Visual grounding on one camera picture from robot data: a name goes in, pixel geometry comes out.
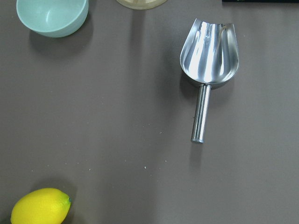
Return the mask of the steel ice scoop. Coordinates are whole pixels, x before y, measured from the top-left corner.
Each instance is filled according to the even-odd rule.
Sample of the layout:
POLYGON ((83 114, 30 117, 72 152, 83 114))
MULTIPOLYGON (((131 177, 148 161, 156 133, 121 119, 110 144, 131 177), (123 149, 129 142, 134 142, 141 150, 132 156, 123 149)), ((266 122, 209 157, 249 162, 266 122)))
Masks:
POLYGON ((191 141, 202 144, 210 92, 230 81, 239 68, 234 25, 195 19, 180 53, 180 66, 199 89, 191 141))

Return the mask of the wooden mug tree stand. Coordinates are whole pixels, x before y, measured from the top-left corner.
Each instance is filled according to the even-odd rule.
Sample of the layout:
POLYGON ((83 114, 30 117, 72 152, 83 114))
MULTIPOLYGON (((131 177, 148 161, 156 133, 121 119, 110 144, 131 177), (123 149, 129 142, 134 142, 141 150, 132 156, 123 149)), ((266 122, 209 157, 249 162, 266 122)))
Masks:
POLYGON ((117 2, 131 9, 146 10, 158 7, 167 0, 117 0, 117 2))

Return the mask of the green bowl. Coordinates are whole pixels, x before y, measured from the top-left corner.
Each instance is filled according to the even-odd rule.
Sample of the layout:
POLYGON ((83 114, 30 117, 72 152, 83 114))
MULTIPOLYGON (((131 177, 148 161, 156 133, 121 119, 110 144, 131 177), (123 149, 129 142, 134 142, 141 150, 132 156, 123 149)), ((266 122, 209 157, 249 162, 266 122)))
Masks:
POLYGON ((18 0, 16 11, 28 29, 53 38, 76 32, 85 22, 87 0, 18 0))

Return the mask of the black tray far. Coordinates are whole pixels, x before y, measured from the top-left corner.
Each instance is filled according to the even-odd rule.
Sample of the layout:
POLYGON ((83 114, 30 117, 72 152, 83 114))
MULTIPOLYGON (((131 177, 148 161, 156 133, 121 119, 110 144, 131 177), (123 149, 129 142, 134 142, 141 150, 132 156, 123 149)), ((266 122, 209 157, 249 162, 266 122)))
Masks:
POLYGON ((299 0, 222 0, 222 2, 299 3, 299 0))

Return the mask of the yellow lemon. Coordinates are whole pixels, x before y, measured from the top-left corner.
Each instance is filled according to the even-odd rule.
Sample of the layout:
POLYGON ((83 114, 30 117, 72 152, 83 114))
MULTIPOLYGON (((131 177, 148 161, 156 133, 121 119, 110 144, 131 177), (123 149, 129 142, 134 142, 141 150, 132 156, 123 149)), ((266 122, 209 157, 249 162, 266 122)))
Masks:
POLYGON ((55 188, 35 190, 23 196, 13 207, 13 224, 61 224, 71 207, 70 197, 55 188))

